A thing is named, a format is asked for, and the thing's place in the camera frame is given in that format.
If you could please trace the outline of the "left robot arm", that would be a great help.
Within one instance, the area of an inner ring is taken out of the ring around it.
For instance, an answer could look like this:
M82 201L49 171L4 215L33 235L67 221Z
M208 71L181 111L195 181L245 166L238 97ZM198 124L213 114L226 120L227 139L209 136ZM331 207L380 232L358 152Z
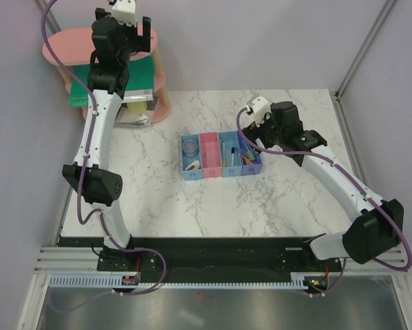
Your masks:
M127 248L131 234L119 203L122 178L109 170L109 148L129 82L130 58L151 50L151 20L143 17L138 28L135 2L114 1L110 12L96 10L91 30L94 50L84 86L88 93L84 133L73 164L65 165L62 174L76 191L78 222L85 225L89 221L82 214L82 204L89 204L90 213L98 215L105 246L116 249L113 263L121 270L130 270L137 255Z

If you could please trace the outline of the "green eraser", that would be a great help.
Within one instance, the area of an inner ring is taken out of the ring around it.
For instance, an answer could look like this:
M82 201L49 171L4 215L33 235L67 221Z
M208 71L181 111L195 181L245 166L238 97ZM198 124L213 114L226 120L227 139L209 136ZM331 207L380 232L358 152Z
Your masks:
M249 144L245 144L245 150L246 150L246 155L247 156L249 156L249 155L253 155L254 157L258 156L258 153L256 152L256 150L253 149L251 147L251 145L249 145Z

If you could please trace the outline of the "light blue bin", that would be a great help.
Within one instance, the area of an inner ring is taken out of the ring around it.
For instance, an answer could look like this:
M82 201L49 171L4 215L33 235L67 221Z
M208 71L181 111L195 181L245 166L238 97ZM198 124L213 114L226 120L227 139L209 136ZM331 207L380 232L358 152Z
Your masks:
M242 172L242 160L237 132L220 132L218 136L222 157L222 177L240 176Z
M183 135L180 139L182 177L185 181L195 181L204 178L202 172L201 148L199 135Z

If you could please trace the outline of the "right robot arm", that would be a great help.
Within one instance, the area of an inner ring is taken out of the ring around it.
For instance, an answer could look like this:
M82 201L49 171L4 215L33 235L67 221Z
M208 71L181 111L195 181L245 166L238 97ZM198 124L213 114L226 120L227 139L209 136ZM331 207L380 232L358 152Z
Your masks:
M273 103L257 96L249 100L243 112L254 118L246 128L239 128L242 138L259 152L292 158L298 166L312 174L335 198L351 222L345 232L322 234L308 243L301 252L301 264L317 270L327 259L351 258L359 264L376 261L390 267L379 257L403 245L406 265L412 254L402 233L404 208L392 199L384 200L351 174L334 155L327 141L315 130L306 130L297 106L290 101Z

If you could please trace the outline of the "dark blue plastic bin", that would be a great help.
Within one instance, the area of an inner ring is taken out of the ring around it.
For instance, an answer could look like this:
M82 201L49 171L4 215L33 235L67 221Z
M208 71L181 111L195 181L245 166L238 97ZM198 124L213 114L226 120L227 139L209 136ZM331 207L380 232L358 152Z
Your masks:
M239 140L240 153L242 159L242 176L248 175L258 175L262 168L263 162L261 160L260 154L257 153L256 149L247 143L247 141L242 137L240 132L237 132L237 137Z

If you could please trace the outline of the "orange highlighter marker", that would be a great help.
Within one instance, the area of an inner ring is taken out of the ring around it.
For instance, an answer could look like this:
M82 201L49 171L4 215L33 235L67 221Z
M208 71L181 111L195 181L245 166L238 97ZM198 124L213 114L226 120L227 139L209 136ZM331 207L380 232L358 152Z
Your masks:
M256 158L254 156L249 157L245 154L242 155L244 164L255 164L256 163Z

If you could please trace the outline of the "clear round pin jar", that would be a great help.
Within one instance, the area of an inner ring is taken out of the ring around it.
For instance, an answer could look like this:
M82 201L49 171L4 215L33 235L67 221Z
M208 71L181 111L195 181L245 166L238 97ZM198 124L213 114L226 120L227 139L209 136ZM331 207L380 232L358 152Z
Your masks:
M185 157L195 158L199 155L199 141L189 138L182 143L182 151Z

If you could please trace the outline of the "black white pen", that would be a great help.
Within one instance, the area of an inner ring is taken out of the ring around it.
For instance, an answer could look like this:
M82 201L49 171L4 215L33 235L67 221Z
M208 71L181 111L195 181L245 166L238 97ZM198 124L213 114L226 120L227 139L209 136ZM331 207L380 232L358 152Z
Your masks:
M235 166L235 147L231 148L231 153L230 153L230 166L234 167Z

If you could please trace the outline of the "yellow capped pen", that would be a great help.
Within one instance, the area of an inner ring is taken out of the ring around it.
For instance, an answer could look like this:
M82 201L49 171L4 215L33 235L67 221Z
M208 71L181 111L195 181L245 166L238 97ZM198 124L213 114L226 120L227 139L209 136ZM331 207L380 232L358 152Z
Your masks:
M222 156L222 166L226 167L226 143L221 141L221 156Z

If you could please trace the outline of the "pink plastic bin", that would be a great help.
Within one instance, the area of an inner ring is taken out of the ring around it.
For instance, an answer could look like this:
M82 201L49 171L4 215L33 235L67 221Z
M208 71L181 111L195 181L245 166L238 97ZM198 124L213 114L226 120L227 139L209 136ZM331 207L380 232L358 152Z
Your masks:
M199 146L204 178L221 177L223 166L218 133L200 133Z

